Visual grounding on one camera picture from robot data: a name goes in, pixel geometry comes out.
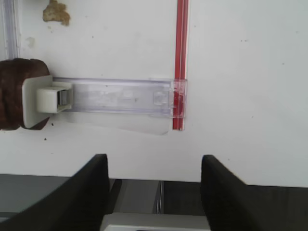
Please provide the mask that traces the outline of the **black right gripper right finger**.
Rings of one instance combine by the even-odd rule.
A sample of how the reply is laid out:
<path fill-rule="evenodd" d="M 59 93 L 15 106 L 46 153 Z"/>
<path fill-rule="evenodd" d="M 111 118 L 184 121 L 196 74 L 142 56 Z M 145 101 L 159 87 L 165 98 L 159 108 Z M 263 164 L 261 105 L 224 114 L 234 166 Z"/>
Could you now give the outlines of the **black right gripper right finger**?
<path fill-rule="evenodd" d="M 213 231 L 306 231 L 308 190 L 245 184 L 212 155 L 201 166 L 201 200 Z"/>

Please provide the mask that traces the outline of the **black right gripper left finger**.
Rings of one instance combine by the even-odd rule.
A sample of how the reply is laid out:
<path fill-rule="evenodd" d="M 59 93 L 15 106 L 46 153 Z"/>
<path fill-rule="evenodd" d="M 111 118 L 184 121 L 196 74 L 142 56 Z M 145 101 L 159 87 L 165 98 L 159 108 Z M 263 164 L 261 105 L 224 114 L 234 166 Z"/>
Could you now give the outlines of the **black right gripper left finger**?
<path fill-rule="evenodd" d="M 0 224 L 2 231 L 98 231 L 109 197 L 108 160 L 97 154 L 63 185 Z"/>

